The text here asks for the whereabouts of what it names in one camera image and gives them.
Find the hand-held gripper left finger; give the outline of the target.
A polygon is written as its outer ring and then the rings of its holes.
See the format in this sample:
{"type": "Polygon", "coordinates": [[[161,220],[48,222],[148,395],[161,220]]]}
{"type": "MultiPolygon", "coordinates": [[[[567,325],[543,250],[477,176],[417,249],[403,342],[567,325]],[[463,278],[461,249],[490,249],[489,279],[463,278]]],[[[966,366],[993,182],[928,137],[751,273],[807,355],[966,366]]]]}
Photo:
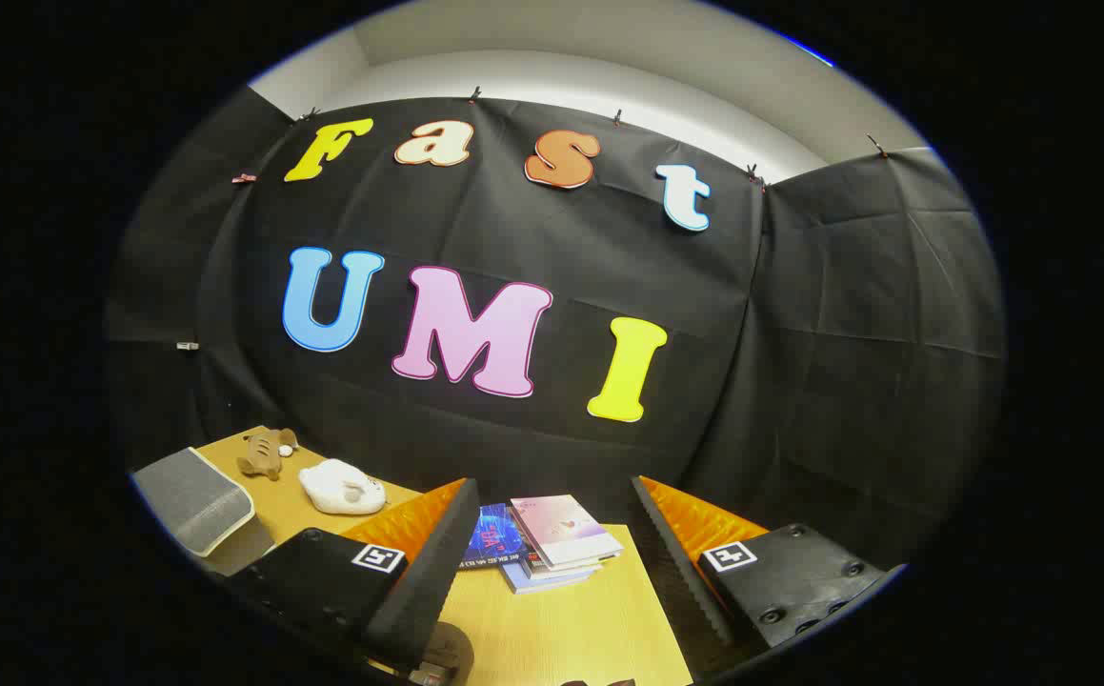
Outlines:
{"type": "Polygon", "coordinates": [[[478,516],[476,481],[455,479],[343,532],[305,527],[226,587],[325,658],[412,671],[478,516]]]}

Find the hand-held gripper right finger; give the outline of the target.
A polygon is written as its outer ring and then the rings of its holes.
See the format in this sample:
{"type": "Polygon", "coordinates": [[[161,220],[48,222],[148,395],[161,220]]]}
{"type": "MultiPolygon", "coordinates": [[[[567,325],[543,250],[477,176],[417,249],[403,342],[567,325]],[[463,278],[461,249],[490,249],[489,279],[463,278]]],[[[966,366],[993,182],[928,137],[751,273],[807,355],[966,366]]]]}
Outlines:
{"type": "Polygon", "coordinates": [[[729,678],[864,605],[906,569],[848,530],[832,490],[790,486],[716,503],[638,474],[631,538],[688,671],[729,678]]]}

